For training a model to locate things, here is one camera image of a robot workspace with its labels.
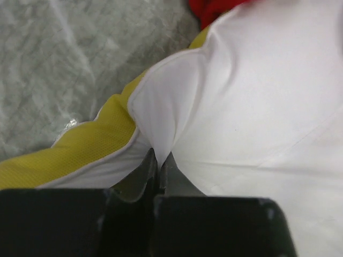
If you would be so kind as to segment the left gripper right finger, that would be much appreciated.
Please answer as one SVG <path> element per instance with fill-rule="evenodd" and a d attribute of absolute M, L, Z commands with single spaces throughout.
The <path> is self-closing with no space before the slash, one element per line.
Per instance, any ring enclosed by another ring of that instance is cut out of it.
<path fill-rule="evenodd" d="M 156 256 L 296 256 L 287 220 L 268 198 L 207 196 L 169 155 L 155 197 Z"/>

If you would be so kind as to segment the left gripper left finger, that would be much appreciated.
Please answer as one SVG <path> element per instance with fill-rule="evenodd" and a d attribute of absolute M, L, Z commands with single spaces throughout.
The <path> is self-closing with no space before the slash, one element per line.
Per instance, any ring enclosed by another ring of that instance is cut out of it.
<path fill-rule="evenodd" d="M 149 256 L 153 150 L 110 189 L 1 190 L 1 256 Z"/>

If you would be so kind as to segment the white pillow yellow edge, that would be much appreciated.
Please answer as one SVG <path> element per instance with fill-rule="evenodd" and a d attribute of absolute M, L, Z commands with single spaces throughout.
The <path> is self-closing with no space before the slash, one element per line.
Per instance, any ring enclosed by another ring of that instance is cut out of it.
<path fill-rule="evenodd" d="M 109 188 L 153 148 L 208 194 L 284 210 L 300 256 L 342 256 L 342 1 L 251 1 L 112 95 L 1 188 Z"/>

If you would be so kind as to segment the red pillowcase grey print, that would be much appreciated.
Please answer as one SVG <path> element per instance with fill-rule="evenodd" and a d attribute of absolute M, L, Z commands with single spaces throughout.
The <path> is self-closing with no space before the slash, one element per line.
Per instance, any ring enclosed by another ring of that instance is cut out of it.
<path fill-rule="evenodd" d="M 249 3 L 250 0 L 188 0 L 192 13 L 200 22 L 203 30 L 214 22 L 223 13 L 232 10 L 238 5 Z"/>

